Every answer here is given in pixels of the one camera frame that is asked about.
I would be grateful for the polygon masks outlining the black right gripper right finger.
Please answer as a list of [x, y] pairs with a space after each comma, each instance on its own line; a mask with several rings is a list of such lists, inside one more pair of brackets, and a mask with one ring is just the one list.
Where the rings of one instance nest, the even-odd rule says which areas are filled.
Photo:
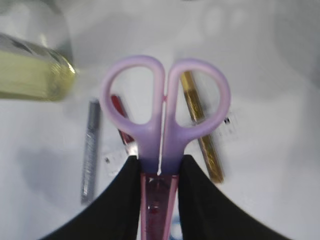
[[185, 240], [280, 240], [281, 234], [260, 223], [229, 200], [204, 174], [191, 155], [179, 170], [178, 210]]

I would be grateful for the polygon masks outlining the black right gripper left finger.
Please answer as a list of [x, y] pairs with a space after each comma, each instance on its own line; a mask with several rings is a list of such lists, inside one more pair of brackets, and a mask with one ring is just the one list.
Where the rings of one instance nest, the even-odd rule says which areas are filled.
[[141, 206], [141, 164], [129, 156], [110, 185], [44, 240], [135, 240]]

